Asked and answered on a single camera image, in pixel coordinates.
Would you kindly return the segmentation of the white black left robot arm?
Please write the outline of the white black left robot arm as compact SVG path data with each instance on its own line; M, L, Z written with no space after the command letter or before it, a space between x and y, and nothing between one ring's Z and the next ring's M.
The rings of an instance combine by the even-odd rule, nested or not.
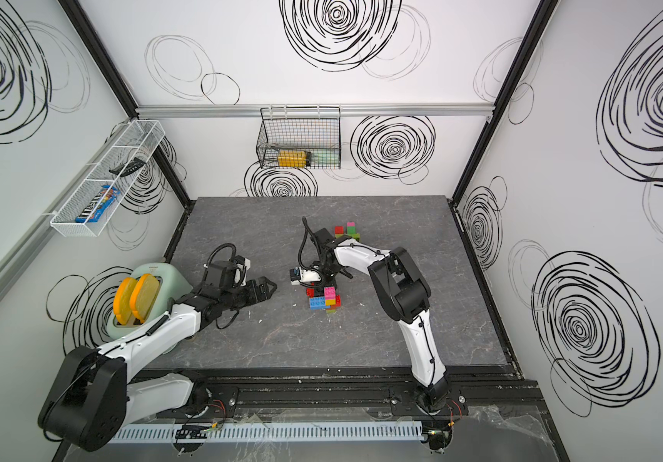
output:
M250 279L249 259L209 255L202 279L165 311L112 342L68 352L37 419L50 442L67 442L87 452L106 445L125 425L177 409L191 415L211 404L208 390L192 373L168 373L135 382L155 358L195 336L229 311L269 300L277 284L266 277Z

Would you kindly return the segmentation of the blue lego brick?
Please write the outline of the blue lego brick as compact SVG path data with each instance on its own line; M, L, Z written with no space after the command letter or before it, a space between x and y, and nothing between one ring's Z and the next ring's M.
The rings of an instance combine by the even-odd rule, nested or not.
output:
M308 300L309 308L311 310L326 310L327 300L324 296L314 296Z

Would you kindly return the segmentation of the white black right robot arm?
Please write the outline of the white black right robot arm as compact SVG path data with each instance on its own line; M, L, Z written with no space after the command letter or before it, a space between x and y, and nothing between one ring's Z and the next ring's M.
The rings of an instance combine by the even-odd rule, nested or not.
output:
M446 367L438 353L429 316L431 286L404 248L386 250L362 244L351 235L334 236L327 229L312 231L302 218L304 238L291 283L306 289L312 308L339 304L336 277L352 278L350 270L370 277L379 305L401 329L418 383L417 406L427 414L439 412L450 391Z

